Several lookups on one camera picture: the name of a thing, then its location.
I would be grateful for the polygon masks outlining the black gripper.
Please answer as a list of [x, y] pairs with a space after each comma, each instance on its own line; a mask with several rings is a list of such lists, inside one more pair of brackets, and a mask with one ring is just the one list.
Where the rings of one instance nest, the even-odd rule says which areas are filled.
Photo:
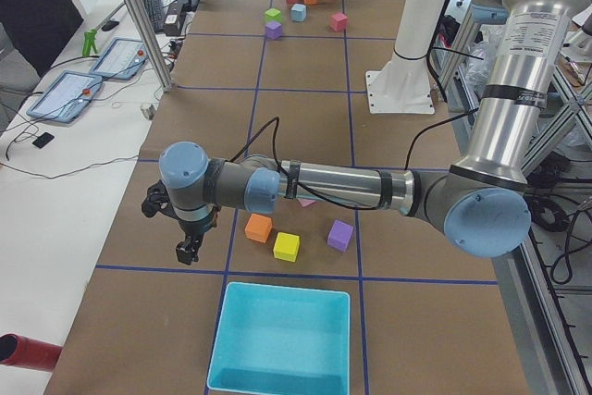
[[173, 205], [161, 181], [147, 189], [141, 210], [148, 218], [162, 214], [179, 223], [185, 234], [185, 241], [177, 245], [176, 255], [178, 261], [184, 265], [199, 261], [199, 250], [203, 244], [204, 234], [217, 227], [218, 207], [216, 205], [203, 204], [193, 210], [178, 209]]

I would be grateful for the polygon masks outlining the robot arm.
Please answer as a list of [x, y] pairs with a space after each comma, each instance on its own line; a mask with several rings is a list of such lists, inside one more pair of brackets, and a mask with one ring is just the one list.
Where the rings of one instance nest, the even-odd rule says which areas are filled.
[[572, 17], [591, 0], [473, 0], [506, 19], [465, 155], [445, 173], [392, 174], [239, 152], [209, 158], [193, 142], [177, 142], [158, 162], [160, 179], [142, 202], [145, 216], [175, 219], [185, 238], [183, 264], [197, 261], [204, 234], [224, 207], [270, 214], [279, 198], [325, 201], [361, 211], [396, 210], [429, 223], [457, 248], [497, 257], [526, 238], [531, 216], [523, 197], [524, 154]]

